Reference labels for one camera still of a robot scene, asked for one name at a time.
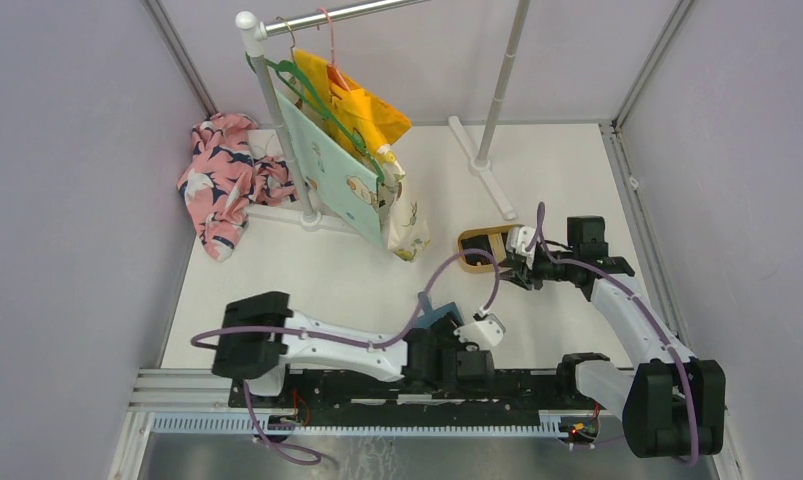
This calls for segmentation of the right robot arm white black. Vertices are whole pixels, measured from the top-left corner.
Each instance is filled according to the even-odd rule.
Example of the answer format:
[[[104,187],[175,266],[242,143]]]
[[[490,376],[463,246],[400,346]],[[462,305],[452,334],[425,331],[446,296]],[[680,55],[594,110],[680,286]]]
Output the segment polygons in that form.
[[[557,400],[579,408],[590,399],[622,424],[639,458],[673,457],[694,463],[724,447],[726,375],[715,360],[701,360],[663,322],[641,292],[635,271],[610,253],[600,216],[567,220],[567,241],[554,250],[543,232],[513,226],[505,240],[506,280],[525,290],[564,282],[581,291],[605,318],[633,367],[627,373],[601,354],[563,359],[554,382]]]

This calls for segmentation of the tan oval card tray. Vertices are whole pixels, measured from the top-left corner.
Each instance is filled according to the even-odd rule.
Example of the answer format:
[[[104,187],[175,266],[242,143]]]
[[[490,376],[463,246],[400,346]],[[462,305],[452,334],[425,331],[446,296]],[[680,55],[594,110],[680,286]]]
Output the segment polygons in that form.
[[[507,258],[507,239],[510,231],[518,224],[483,227],[465,230],[457,237],[457,250],[482,250],[497,263]],[[472,274],[487,273],[492,270],[492,261],[481,253],[463,253],[459,260],[461,268]]]

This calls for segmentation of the blue leather card holder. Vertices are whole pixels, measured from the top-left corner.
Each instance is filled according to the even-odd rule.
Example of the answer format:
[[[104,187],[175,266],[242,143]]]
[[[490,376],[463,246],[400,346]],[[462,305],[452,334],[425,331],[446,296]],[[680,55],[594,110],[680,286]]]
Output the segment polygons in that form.
[[[427,329],[434,325],[438,320],[449,316],[457,325],[462,325],[463,320],[460,310],[455,302],[449,302],[441,306],[434,307],[430,297],[424,291],[418,295],[420,313],[413,322],[414,328]]]

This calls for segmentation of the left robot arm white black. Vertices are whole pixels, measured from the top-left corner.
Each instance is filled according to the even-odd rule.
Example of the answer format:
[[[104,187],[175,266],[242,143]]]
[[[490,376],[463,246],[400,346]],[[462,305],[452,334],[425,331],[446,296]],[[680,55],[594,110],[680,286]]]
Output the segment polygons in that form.
[[[267,407],[289,399],[292,364],[359,374],[410,393],[484,389],[494,379],[491,350],[506,329],[491,313],[463,322],[443,312],[396,339],[312,318],[291,309],[289,298],[270,291],[234,301],[221,328],[209,334],[216,341],[212,374],[247,382]]]

